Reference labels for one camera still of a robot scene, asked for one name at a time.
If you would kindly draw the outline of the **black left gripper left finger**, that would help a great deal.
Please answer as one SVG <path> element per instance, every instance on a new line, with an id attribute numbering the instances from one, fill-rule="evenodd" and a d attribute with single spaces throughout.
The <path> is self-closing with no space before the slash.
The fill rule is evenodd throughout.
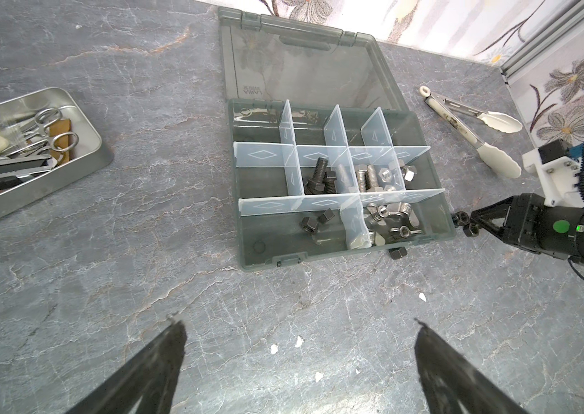
<path id="1" fill-rule="evenodd" d="M 140 352 L 69 409 L 70 413 L 169 413 L 187 332 L 175 320 Z"/>

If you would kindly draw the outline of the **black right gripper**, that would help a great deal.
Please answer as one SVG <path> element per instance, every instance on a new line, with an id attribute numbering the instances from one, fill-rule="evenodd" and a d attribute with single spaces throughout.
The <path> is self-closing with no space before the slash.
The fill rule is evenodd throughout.
<path id="1" fill-rule="evenodd" d="M 470 215 L 480 231 L 502 243 L 560 259 L 582 256 L 577 227 L 583 216 L 584 208 L 548 207 L 533 193 L 506 198 Z"/>

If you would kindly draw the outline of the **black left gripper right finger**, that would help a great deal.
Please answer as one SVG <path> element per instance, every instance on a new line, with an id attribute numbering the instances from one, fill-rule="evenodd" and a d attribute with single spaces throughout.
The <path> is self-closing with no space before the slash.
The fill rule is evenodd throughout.
<path id="1" fill-rule="evenodd" d="M 429 412 L 525 412 L 427 324 L 419 325 L 416 366 Z"/>

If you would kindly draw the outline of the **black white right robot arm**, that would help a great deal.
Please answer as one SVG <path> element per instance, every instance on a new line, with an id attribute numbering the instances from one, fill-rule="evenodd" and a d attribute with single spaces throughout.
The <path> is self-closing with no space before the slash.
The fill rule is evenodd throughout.
<path id="1" fill-rule="evenodd" d="M 584 141 L 577 191 L 584 202 Z M 584 206 L 547 206 L 545 198 L 522 193 L 475 210 L 463 225 L 468 237 L 485 230 L 502 243 L 536 255 L 584 266 Z"/>

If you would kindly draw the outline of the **cluster black hex nuts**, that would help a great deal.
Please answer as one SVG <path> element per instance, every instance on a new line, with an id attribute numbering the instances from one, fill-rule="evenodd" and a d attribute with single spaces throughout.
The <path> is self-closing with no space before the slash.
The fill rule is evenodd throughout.
<path id="1" fill-rule="evenodd" d="M 462 229 L 466 237 L 475 238 L 479 236 L 478 224 L 475 224 L 471 220 L 471 217 L 467 212 L 463 210 L 457 210 L 451 215 L 451 217 L 454 228 Z"/>

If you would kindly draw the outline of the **silver nuts in box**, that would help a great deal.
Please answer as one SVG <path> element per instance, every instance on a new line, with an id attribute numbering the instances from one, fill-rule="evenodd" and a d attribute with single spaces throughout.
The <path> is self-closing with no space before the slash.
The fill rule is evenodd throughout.
<path id="1" fill-rule="evenodd" d="M 376 173 L 383 191 L 402 191 L 414 180 L 417 169 L 403 160 L 398 160 L 395 166 L 391 164 L 388 167 L 378 167 Z"/>

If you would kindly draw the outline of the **wing nuts in box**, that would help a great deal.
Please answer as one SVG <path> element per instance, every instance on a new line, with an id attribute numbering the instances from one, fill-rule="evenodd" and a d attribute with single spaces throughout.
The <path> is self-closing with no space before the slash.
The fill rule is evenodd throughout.
<path id="1" fill-rule="evenodd" d="M 371 244 L 376 247 L 404 242 L 424 234 L 412 205 L 405 202 L 388 205 L 369 203 L 364 207 L 364 222 Z"/>

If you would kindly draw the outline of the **black nuts in box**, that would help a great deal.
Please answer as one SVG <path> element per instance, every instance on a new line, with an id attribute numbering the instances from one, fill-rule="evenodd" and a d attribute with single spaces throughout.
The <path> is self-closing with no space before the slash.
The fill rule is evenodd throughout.
<path id="1" fill-rule="evenodd" d="M 315 234 L 322 225 L 327 224 L 334 217 L 334 211 L 327 209 L 317 217 L 304 217 L 301 222 L 301 228 L 309 234 Z"/>

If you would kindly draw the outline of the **metal tongs with white tips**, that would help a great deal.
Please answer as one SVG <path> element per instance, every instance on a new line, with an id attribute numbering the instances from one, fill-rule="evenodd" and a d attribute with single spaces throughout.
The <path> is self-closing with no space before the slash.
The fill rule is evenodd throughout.
<path id="1" fill-rule="evenodd" d="M 521 176 L 522 168 L 509 154 L 482 139 L 459 115 L 477 119 L 487 128 L 504 134 L 520 132 L 523 129 L 520 121 L 502 112 L 479 110 L 464 105 L 432 91 L 428 86 L 420 86 L 419 93 L 428 107 L 448 122 L 476 149 L 479 158 L 493 172 L 509 179 L 517 179 Z"/>

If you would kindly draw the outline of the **small black nut by box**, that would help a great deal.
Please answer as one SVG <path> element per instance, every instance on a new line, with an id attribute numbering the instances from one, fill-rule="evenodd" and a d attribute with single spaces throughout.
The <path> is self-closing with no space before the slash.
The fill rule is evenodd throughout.
<path id="1" fill-rule="evenodd" d="M 392 260 L 401 260 L 402 258 L 408 255 L 407 248 L 400 247 L 400 248 L 391 248 L 389 250 L 389 255 Z"/>

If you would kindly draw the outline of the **silver bolts in box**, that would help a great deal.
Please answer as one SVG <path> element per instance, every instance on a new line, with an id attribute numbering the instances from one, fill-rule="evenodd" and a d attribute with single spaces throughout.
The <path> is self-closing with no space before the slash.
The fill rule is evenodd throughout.
<path id="1" fill-rule="evenodd" d="M 371 186 L 367 165 L 358 165 L 355 173 L 350 172 L 346 166 L 335 167 L 337 183 L 342 193 L 377 193 L 383 191 L 381 186 Z"/>

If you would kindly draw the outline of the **black bolts in box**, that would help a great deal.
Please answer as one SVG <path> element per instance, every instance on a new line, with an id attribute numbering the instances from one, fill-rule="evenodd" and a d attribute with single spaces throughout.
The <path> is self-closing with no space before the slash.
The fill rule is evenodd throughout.
<path id="1" fill-rule="evenodd" d="M 320 157 L 315 165 L 313 175 L 304 185 L 306 195 L 336 194 L 337 173 L 328 167 L 328 158 Z"/>

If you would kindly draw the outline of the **green plastic organizer box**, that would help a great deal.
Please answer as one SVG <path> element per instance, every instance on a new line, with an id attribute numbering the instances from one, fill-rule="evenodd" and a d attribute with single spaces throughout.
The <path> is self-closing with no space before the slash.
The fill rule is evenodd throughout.
<path id="1" fill-rule="evenodd" d="M 242 10 L 218 12 L 233 142 L 240 266 L 246 271 L 443 242 L 455 235 L 444 189 L 417 115 L 405 103 L 377 41 L 366 34 Z M 415 166 L 402 191 L 306 195 L 317 160 L 355 173 Z M 412 205 L 424 234 L 376 247 L 369 203 Z M 304 217 L 327 209 L 315 234 Z"/>

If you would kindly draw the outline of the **metal tray with tools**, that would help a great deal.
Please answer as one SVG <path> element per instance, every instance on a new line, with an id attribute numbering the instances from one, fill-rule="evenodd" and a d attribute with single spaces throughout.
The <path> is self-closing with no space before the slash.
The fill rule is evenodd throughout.
<path id="1" fill-rule="evenodd" d="M 64 89 L 49 87 L 0 103 L 0 218 L 113 158 Z"/>

